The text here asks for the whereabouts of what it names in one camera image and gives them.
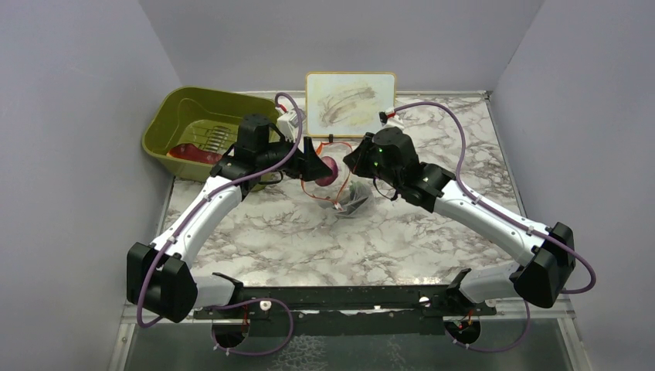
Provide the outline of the clear zip bag orange zipper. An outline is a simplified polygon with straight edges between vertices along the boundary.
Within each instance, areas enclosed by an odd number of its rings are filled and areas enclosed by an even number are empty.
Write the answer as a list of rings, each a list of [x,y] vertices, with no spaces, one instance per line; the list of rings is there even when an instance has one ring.
[[[326,213],[334,215],[337,219],[358,218],[343,216],[341,214],[341,211],[343,210],[342,203],[348,196],[348,187],[352,182],[368,183],[350,173],[346,164],[343,163],[343,158],[351,153],[353,149],[353,145],[347,141],[335,141],[332,143],[322,141],[316,148],[316,152],[321,159],[332,168],[334,174],[330,178],[323,178],[312,182],[300,182],[300,187],[305,195],[313,199]],[[372,198],[372,205],[367,213],[371,211],[373,201],[374,195]]]

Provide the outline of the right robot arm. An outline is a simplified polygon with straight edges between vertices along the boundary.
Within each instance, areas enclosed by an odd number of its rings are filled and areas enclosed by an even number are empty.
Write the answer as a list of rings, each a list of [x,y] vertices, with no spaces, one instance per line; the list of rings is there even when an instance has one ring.
[[[575,258],[559,247],[573,241],[563,223],[553,227],[527,220],[505,208],[506,220],[484,205],[489,199],[470,198],[456,176],[435,164],[421,162],[412,139],[398,128],[367,133],[344,163],[361,178],[388,183],[407,203],[467,226],[513,258],[497,267],[462,270],[449,285],[446,306],[463,315],[475,305],[499,298],[522,298],[550,308],[575,268]]]

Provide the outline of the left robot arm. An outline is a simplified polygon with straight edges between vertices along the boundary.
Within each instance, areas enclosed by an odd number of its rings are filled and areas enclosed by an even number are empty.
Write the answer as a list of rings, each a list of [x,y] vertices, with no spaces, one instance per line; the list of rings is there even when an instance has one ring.
[[[220,222],[271,172],[304,181],[332,174],[314,150],[312,140],[281,136],[270,140],[277,126],[261,114],[246,115],[235,143],[214,165],[200,193],[180,217],[149,244],[135,243],[127,253],[127,300],[137,307],[137,323],[147,328],[144,311],[180,322],[195,308],[214,307],[230,318],[242,310],[239,282],[212,274],[196,279],[195,257]]]

